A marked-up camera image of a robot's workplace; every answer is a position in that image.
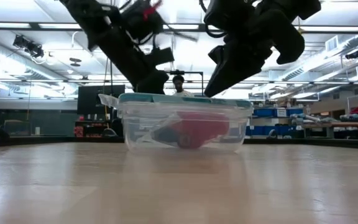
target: laboratory room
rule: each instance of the laboratory room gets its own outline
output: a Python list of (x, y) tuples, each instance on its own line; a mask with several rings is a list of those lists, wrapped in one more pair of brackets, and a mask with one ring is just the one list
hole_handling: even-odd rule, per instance
[(0, 0), (0, 224), (358, 224), (358, 0)]

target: ceiling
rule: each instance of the ceiling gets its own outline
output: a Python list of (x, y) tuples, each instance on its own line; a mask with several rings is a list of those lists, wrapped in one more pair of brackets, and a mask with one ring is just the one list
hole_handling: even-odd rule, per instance
[[(115, 3), (117, 6), (124, 4), (125, 0), (99, 0), (106, 4)], [(203, 11), (198, 5), (198, 0), (164, 0), (163, 5), (158, 9), (163, 19), (168, 23), (202, 23)], [(72, 23), (74, 20), (68, 11), (59, 1), (51, 0), (0, 0), (0, 22), (59, 22)], [(302, 26), (358, 26), (358, 1), (326, 1), (323, 2), (322, 11), (313, 15), (306, 21), (295, 20), (294, 25), (298, 27), (299, 22)], [(160, 34), (157, 36), (157, 44), (161, 47), (172, 47), (175, 56), (173, 64), (159, 65), (157, 68), (162, 70), (179, 69), (187, 72), (203, 72), (204, 81), (207, 84), (212, 74), (215, 64), (208, 57), (208, 52), (215, 46), (223, 43), (222, 39), (210, 38), (205, 33), (189, 32), (186, 33), (198, 39), (192, 42), (171, 34)], [(12, 45), (16, 35), (24, 35), (29, 40), (42, 44), (45, 50), (45, 57), (32, 60), (28, 53)], [(274, 50), (273, 55), (266, 60), (262, 68), (262, 73), (255, 74), (248, 78), (248, 81), (278, 80), (280, 77), (290, 72), (299, 65), (316, 58), (325, 50), (326, 41), (332, 39), (336, 34), (303, 34), (306, 47), (303, 55), (297, 62), (286, 65), (278, 65), (275, 61), (279, 53)], [(354, 35), (338, 35), (340, 40), (346, 40)], [(110, 74), (110, 68), (107, 66), (107, 58), (100, 49), (90, 52), (87, 49), (88, 40), (83, 32), (66, 31), (30, 31), (30, 30), (0, 30), (0, 54), (9, 57), (11, 60), (18, 60), (20, 63), (26, 62), (27, 68), (41, 70), (40, 74), (46, 74), (54, 79), (81, 79), (87, 76), (91, 80), (104, 80), (106, 71)], [(151, 48), (150, 43), (142, 47), (148, 51)], [(80, 67), (73, 67), (70, 64), (70, 58), (75, 57), (82, 60)], [(289, 81), (313, 81), (316, 78), (334, 72), (348, 64), (340, 63), (340, 57), (327, 60), (326, 63), (320, 63), (306, 72), (302, 76), (294, 77)], [(125, 77), (120, 71), (112, 66), (113, 80), (123, 81)], [(0, 78), (6, 78), (6, 74), (0, 74)], [(197, 74), (186, 75), (186, 80), (201, 80)], [(173, 93), (173, 85), (166, 84), (167, 94)], [(263, 91), (267, 93), (278, 93), (277, 86), (260, 85), (258, 83), (240, 83), (232, 90), (225, 92), (225, 98), (248, 98), (249, 93), (255, 95)], [(280, 92), (289, 89), (288, 84), (282, 85)], [(186, 83), (185, 88), (193, 92), (201, 92), (201, 83)]]

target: container lid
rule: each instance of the container lid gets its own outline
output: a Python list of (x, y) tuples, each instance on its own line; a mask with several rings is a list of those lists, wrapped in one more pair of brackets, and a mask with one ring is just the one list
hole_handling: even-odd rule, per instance
[(202, 97), (182, 97), (182, 96), (167, 96), (148, 93), (124, 93), (119, 96), (119, 104), (125, 103), (179, 103), (179, 104), (193, 104), (198, 105), (223, 105), (235, 106), (242, 109), (251, 109), (252, 103), (247, 100), (224, 100), (215, 98)]

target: table surface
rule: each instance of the table surface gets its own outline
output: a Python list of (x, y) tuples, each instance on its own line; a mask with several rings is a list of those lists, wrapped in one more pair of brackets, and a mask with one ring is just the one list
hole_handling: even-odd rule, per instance
[(358, 149), (0, 147), (0, 223), (358, 224)]

